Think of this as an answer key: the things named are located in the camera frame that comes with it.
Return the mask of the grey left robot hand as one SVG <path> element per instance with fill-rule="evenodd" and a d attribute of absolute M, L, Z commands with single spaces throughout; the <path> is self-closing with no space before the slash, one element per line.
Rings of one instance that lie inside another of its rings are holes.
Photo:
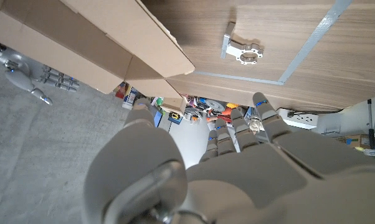
<path fill-rule="evenodd" d="M 200 162 L 184 165 L 150 103 L 135 101 L 83 186 L 84 223 L 375 223 L 375 159 L 342 142 L 293 132 L 268 99 L 254 107 L 268 142 L 239 110 L 235 134 L 216 121 Z"/>

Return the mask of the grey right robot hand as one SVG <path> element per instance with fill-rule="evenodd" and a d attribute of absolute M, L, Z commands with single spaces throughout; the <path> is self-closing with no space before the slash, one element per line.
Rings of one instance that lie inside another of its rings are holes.
<path fill-rule="evenodd" d="M 12 84 L 48 105 L 52 104 L 52 100 L 34 85 L 35 82 L 71 92 L 76 92 L 80 87 L 76 79 L 26 57 L 3 44 L 0 44 L 0 64 L 5 68 L 5 77 Z"/>

